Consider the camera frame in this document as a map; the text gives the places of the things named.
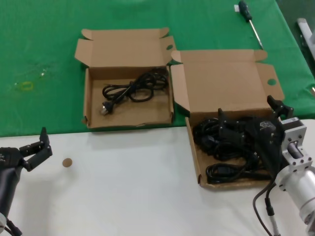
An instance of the screwdriver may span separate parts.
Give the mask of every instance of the screwdriver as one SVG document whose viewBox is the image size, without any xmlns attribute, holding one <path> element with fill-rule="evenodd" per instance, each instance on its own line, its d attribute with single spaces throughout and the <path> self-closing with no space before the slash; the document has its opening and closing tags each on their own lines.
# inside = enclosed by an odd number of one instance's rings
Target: screwdriver
<svg viewBox="0 0 315 236">
<path fill-rule="evenodd" d="M 262 47 L 262 43 L 261 43 L 261 41 L 260 41 L 260 38 L 259 38 L 259 36 L 258 36 L 258 33 L 257 33 L 257 31 L 255 30 L 254 25 L 252 24 L 252 16 L 251 16 L 251 14 L 250 14 L 250 11 L 248 10 L 247 4 L 246 4 L 244 1 L 240 1 L 240 2 L 238 3 L 238 7 L 239 7 L 239 10 L 240 10 L 240 13 L 241 13 L 242 16 L 245 18 L 246 22 L 249 22 L 249 23 L 251 24 L 252 30 L 254 30 L 254 33 L 255 33 L 255 35 L 256 35 L 256 38 L 257 38 L 257 40 L 258 40 L 258 42 L 259 42 L 261 48 L 264 49 L 264 48 Z"/>
</svg>

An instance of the green tablecloth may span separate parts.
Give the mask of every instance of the green tablecloth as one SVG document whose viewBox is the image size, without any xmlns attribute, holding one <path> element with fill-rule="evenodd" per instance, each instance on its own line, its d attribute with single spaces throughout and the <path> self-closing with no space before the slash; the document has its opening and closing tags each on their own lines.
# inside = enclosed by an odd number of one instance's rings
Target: green tablecloth
<svg viewBox="0 0 315 236">
<path fill-rule="evenodd" d="M 231 0 L 2 0 L 0 136 L 88 131 L 81 123 L 84 70 L 74 59 L 81 29 L 170 27 L 179 50 L 259 49 Z M 314 78 L 274 0 L 248 0 L 285 102 L 315 117 Z M 175 114 L 175 126 L 184 116 Z"/>
</svg>

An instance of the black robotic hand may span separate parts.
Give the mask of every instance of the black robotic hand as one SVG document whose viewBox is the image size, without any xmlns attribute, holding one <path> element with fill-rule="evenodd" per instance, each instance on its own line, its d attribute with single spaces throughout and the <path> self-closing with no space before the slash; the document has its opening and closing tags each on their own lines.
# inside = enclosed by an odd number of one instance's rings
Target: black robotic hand
<svg viewBox="0 0 315 236">
<path fill-rule="evenodd" d="M 32 171 L 52 155 L 46 128 L 43 127 L 39 142 L 20 147 L 0 147 L 0 233 L 6 230 L 13 236 L 22 235 L 7 219 L 21 171 Z"/>
</svg>

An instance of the screwdriver handle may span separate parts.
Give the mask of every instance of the screwdriver handle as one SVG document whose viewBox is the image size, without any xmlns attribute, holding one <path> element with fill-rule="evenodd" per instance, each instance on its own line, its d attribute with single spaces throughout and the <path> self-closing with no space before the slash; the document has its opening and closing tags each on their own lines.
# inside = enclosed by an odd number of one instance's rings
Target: screwdriver handle
<svg viewBox="0 0 315 236">
<path fill-rule="evenodd" d="M 246 22 L 249 22 L 252 20 L 252 16 L 250 14 L 250 11 L 248 10 L 248 6 L 244 1 L 240 1 L 238 3 L 238 8 L 240 9 L 240 13 L 245 18 Z"/>
</svg>

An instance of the box hole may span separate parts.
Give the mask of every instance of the box hole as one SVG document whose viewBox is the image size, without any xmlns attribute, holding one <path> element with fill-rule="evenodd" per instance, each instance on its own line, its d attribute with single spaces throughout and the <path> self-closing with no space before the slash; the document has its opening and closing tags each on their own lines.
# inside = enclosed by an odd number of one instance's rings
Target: box hole
<svg viewBox="0 0 315 236">
<path fill-rule="evenodd" d="M 277 83 L 277 81 L 276 81 L 275 79 L 269 79 L 269 80 L 268 80 L 268 84 L 269 84 L 270 86 L 276 85 L 276 83 Z"/>
</svg>

